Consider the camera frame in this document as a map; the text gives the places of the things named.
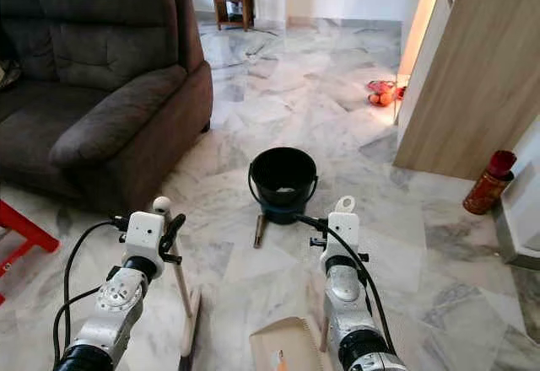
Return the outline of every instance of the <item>sofa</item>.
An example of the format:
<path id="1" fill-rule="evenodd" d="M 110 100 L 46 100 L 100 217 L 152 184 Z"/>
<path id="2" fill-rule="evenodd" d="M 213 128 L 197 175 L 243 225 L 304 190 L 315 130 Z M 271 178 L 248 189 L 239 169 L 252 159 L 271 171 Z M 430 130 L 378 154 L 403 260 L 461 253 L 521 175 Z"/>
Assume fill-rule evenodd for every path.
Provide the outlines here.
<path id="1" fill-rule="evenodd" d="M 0 0 L 0 181 L 126 214 L 209 129 L 192 0 Z"/>

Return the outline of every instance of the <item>red chair leg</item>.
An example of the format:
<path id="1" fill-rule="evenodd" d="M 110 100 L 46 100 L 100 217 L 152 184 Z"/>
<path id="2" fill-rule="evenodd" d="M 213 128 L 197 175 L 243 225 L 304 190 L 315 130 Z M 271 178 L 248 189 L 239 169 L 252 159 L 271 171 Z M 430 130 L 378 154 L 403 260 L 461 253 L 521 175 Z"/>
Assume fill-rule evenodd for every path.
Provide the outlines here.
<path id="1" fill-rule="evenodd" d="M 60 245 L 58 240 L 3 201 L 0 201 L 0 226 L 17 231 L 33 245 L 38 245 L 49 252 L 56 250 Z"/>
<path id="2" fill-rule="evenodd" d="M 3 276 L 6 272 L 9 271 L 9 268 L 13 265 L 14 262 L 23 255 L 25 255 L 28 250 L 32 248 L 34 244 L 30 240 L 26 240 L 21 246 L 14 250 L 9 257 L 0 264 L 0 277 Z"/>

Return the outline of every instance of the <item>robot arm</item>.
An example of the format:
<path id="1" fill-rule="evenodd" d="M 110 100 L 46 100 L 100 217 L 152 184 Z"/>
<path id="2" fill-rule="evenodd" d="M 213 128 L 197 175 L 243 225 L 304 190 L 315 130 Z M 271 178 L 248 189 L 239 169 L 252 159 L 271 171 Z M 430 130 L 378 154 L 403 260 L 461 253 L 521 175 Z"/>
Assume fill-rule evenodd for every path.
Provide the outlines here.
<path id="1" fill-rule="evenodd" d="M 173 245 L 183 215 L 165 232 L 170 217 L 134 212 L 129 218 L 122 267 L 114 267 L 96 298 L 94 312 L 65 351 L 55 371 L 113 371 L 127 349 L 130 331 L 143 312 L 143 299 L 151 281 L 159 277 L 165 261 L 181 263 L 166 251 Z"/>
<path id="2" fill-rule="evenodd" d="M 359 218 L 353 208 L 354 198 L 341 198 L 328 216 L 327 226 L 356 252 Z M 366 282 L 351 255 L 332 237 L 322 245 L 321 269 L 327 275 L 324 313 L 331 353 L 344 371 L 407 371 L 373 321 Z"/>

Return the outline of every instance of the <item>sofa armrest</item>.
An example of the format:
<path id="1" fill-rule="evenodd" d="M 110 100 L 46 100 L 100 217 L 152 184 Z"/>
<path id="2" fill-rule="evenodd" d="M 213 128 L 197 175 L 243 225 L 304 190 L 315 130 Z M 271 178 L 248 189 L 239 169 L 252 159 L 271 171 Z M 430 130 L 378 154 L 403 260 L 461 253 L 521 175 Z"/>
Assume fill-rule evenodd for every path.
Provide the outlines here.
<path id="1" fill-rule="evenodd" d="M 203 47 L 192 0 L 175 0 L 178 23 L 178 63 L 188 73 L 204 61 Z"/>
<path id="2" fill-rule="evenodd" d="M 145 73 L 106 96 L 53 145 L 49 160 L 66 169 L 115 155 L 182 85 L 186 71 L 173 65 Z"/>

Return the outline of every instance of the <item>sofa cushion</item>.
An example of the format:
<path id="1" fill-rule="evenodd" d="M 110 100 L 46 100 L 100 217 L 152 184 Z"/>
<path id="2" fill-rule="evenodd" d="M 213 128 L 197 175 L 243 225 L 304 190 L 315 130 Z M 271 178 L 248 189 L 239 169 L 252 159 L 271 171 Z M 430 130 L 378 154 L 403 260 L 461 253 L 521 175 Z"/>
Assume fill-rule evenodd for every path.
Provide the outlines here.
<path id="1" fill-rule="evenodd" d="M 27 78 L 57 80 L 40 0 L 0 0 L 0 18 L 0 57 L 19 60 Z"/>
<path id="2" fill-rule="evenodd" d="M 40 0 L 60 81 L 114 90 L 178 61 L 174 0 Z"/>
<path id="3" fill-rule="evenodd" d="M 78 196 L 60 169 L 49 164 L 54 142 L 107 96 L 98 89 L 22 80 L 0 95 L 0 176 Z"/>
<path id="4" fill-rule="evenodd" d="M 51 150 L 58 167 L 107 160 L 118 153 L 180 87 L 186 71 L 173 65 L 146 73 L 109 94 L 65 131 Z"/>

